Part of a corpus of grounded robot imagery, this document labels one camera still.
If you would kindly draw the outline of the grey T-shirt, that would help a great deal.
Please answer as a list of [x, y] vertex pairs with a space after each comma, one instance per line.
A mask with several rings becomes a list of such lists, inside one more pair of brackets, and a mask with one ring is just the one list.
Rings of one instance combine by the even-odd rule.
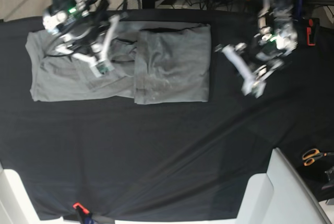
[[114, 69], [96, 77], [83, 61], [46, 55], [52, 36], [28, 34], [34, 101], [59, 102], [132, 98], [136, 104], [207, 102], [211, 60], [208, 24], [124, 21], [111, 42], [108, 58]]

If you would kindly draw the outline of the red black clamp right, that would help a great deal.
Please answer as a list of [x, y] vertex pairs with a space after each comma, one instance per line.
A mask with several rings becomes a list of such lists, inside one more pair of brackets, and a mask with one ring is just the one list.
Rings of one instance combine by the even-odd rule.
[[315, 46], [320, 28], [319, 18], [310, 18], [306, 28], [306, 39], [308, 46]]

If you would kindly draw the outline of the black table cloth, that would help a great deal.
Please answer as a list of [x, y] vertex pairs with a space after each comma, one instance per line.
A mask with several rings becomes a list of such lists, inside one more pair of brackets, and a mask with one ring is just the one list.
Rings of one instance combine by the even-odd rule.
[[15, 170], [42, 219], [73, 204], [116, 220], [235, 218], [246, 184], [279, 147], [317, 200], [333, 158], [310, 167], [310, 148], [333, 151], [333, 30], [300, 46], [264, 94], [245, 97], [233, 66], [212, 56], [207, 103], [132, 99], [34, 102], [29, 32], [40, 17], [1, 23], [1, 164]]

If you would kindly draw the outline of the black device right edge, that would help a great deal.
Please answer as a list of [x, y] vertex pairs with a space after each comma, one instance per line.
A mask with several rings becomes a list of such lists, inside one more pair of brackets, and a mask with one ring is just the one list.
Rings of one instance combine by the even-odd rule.
[[333, 174], [334, 174], [334, 167], [331, 167], [330, 169], [325, 171], [325, 175], [327, 176], [328, 182], [321, 188], [322, 190], [333, 187], [334, 185]]

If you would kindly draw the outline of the red blue clamp front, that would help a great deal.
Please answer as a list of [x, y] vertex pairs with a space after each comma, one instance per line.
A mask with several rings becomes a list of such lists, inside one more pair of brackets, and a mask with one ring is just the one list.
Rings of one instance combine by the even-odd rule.
[[93, 214], [87, 208], [83, 207], [81, 203], [74, 203], [73, 208], [76, 211], [78, 221], [82, 224], [102, 224], [102, 223], [112, 223], [115, 224], [115, 220]]

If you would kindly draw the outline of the orange handled scissors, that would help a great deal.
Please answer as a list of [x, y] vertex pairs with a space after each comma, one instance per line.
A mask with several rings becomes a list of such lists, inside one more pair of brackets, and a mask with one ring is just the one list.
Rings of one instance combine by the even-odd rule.
[[313, 163], [315, 163], [317, 160], [323, 157], [329, 157], [329, 156], [333, 156], [333, 151], [332, 152], [322, 152], [317, 148], [310, 149], [302, 155], [303, 165], [305, 167], [308, 167], [312, 165]]

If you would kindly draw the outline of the white table frame right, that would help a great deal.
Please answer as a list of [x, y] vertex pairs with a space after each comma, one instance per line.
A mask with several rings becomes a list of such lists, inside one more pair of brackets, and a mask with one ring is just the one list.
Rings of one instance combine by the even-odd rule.
[[236, 223], [331, 223], [319, 201], [279, 148], [265, 173], [248, 180]]

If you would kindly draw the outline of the white table frame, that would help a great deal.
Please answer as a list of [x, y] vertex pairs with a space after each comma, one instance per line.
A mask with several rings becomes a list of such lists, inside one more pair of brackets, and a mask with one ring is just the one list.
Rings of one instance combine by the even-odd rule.
[[1, 168], [1, 223], [40, 223], [19, 174]]
[[265, 173], [248, 180], [236, 223], [331, 223], [319, 201], [279, 148]]

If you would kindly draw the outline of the white table frame left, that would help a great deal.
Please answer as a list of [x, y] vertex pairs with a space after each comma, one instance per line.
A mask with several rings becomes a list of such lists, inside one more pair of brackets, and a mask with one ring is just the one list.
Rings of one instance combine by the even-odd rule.
[[1, 168], [1, 223], [40, 223], [19, 174]]

